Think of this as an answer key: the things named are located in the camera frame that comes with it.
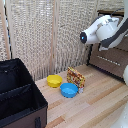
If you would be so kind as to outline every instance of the black bin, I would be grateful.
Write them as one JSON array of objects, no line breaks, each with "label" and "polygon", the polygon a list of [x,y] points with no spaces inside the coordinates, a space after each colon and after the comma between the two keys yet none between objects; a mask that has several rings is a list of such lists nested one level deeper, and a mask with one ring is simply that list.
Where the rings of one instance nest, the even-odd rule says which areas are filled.
[{"label": "black bin", "polygon": [[0,128],[45,128],[48,103],[20,59],[0,62]]}]

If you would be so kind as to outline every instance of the bamboo blind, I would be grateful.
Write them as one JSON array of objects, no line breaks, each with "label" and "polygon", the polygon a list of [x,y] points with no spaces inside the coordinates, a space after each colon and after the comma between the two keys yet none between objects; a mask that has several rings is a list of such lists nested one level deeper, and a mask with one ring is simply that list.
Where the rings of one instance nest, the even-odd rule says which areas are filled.
[{"label": "bamboo blind", "polygon": [[55,73],[85,63],[80,33],[91,24],[96,5],[97,0],[60,0]]},{"label": "bamboo blind", "polygon": [[53,0],[6,0],[13,58],[20,58],[34,80],[49,75]]},{"label": "bamboo blind", "polygon": [[4,2],[0,0],[0,61],[11,58]]},{"label": "bamboo blind", "polygon": [[98,9],[119,9],[123,7],[123,0],[99,0]]},{"label": "bamboo blind", "polygon": [[0,14],[0,61],[7,60],[7,52],[5,48],[5,38],[4,38],[4,31],[2,26],[2,19]]}]

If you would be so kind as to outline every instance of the blue bowl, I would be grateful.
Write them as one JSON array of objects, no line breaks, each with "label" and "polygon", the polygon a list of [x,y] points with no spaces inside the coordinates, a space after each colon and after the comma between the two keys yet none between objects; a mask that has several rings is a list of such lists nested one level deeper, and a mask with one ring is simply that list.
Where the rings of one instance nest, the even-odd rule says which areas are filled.
[{"label": "blue bowl", "polygon": [[61,94],[67,98],[74,97],[78,91],[78,87],[72,83],[63,83],[60,86],[60,89],[61,89]]}]

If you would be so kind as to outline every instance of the white machine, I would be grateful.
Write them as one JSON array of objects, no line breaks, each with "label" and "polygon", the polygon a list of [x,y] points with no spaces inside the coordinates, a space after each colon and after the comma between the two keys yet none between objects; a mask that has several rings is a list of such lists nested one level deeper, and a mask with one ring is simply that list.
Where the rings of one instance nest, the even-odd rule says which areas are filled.
[{"label": "white machine", "polygon": [[[110,15],[98,17],[88,29],[81,32],[81,42],[101,43],[99,51],[116,47],[128,32],[128,0],[124,0],[124,18],[119,25],[118,22],[118,18],[112,18]],[[128,86],[128,65],[124,70],[123,77]],[[111,128],[128,128],[128,103]]]}]

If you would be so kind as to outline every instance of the floor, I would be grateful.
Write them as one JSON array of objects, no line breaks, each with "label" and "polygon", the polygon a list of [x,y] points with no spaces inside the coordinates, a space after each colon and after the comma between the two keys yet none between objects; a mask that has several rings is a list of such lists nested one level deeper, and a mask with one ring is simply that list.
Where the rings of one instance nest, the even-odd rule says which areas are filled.
[{"label": "floor", "polygon": [[[128,101],[128,87],[91,66],[76,68],[85,76],[84,93],[65,98],[46,78],[36,82],[48,101],[46,128],[110,128]],[[59,74],[66,81],[67,71]]]}]

